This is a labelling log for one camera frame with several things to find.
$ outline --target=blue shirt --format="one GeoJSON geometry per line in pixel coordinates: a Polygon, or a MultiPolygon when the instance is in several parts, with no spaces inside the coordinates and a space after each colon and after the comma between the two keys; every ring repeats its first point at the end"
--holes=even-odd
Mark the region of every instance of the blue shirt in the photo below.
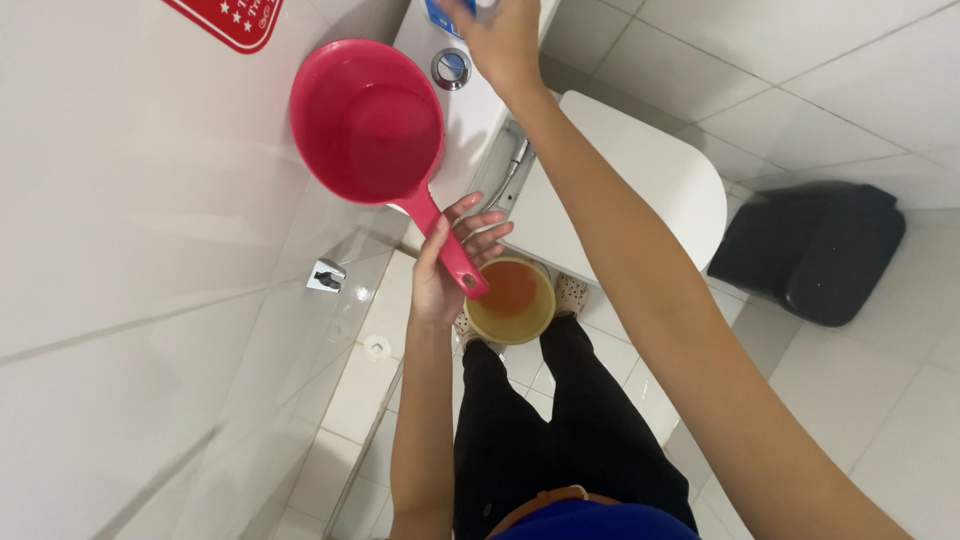
{"type": "Polygon", "coordinates": [[[670,514],[643,504],[560,501],[533,512],[492,540],[699,540],[670,514]]]}

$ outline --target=hole in scoop handle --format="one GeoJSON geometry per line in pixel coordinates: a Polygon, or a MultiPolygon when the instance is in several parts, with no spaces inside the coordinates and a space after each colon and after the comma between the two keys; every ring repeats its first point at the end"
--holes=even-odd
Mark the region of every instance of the hole in scoop handle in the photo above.
{"type": "Polygon", "coordinates": [[[453,276],[454,281],[464,289],[467,298],[476,300],[490,290],[490,286],[473,265],[473,261],[467,257],[463,244],[457,240],[452,230],[446,237],[443,248],[440,249],[440,261],[446,267],[446,271],[453,276]]]}

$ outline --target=white toilet lid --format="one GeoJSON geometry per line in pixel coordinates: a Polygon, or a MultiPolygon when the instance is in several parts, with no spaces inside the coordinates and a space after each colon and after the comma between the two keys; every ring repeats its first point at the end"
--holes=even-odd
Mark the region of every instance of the white toilet lid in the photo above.
{"type": "MultiPolygon", "coordinates": [[[[707,157],[579,92],[564,94],[560,108],[666,223],[697,269],[703,270],[720,246],[727,223],[723,183],[707,157]]],[[[506,238],[508,245],[570,275],[598,283],[573,223],[539,161],[534,163],[510,219],[516,227],[506,238]]],[[[625,248],[630,245],[629,234],[610,234],[621,235],[625,248]]]]}

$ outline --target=fingers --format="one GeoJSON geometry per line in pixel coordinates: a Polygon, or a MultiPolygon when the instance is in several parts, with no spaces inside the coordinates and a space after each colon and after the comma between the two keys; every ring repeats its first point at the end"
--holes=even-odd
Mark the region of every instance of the fingers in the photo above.
{"type": "Polygon", "coordinates": [[[497,225],[489,231],[483,231],[482,233],[477,233],[472,236],[469,240],[464,242],[464,249],[467,250],[467,255],[472,256],[473,254],[483,251],[485,248],[489,247],[491,244],[507,234],[512,233],[513,231],[513,222],[497,225]]]}
{"type": "Polygon", "coordinates": [[[433,233],[423,242],[423,246],[420,248],[420,258],[417,259],[417,265],[433,268],[437,264],[440,249],[443,248],[449,234],[450,222],[447,221],[446,216],[440,216],[440,219],[437,220],[437,227],[434,228],[433,233]]]}
{"type": "Polygon", "coordinates": [[[476,21],[473,18],[473,13],[464,5],[463,0],[437,0],[437,5],[444,10],[446,16],[453,19],[453,23],[460,28],[460,34],[467,37],[476,21]]]}
{"type": "Polygon", "coordinates": [[[459,201],[450,205],[446,210],[444,210],[444,215],[446,216],[447,221],[450,223],[456,223],[457,220],[460,219],[460,216],[467,213],[482,200],[483,193],[474,191],[473,193],[464,195],[459,201]]]}
{"type": "Polygon", "coordinates": [[[491,247],[471,257],[470,260],[473,261],[474,266],[479,268],[488,260],[500,257],[504,249],[506,249],[506,247],[503,244],[493,244],[491,247]]]}
{"type": "Polygon", "coordinates": [[[494,223],[500,223],[503,221],[504,213],[501,211],[486,211],[483,213],[478,213],[470,217],[465,217],[461,220],[460,223],[453,228],[453,233],[457,235],[457,239],[464,241],[468,236],[473,234],[474,231],[478,229],[483,229],[494,223]]]}

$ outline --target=black trash bin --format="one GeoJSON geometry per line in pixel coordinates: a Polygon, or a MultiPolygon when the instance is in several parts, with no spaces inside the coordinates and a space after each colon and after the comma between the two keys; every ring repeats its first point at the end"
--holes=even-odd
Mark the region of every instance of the black trash bin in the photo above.
{"type": "Polygon", "coordinates": [[[708,275],[825,327],[853,320],[906,222],[897,198],[843,182],[766,191],[734,217],[708,275]]]}

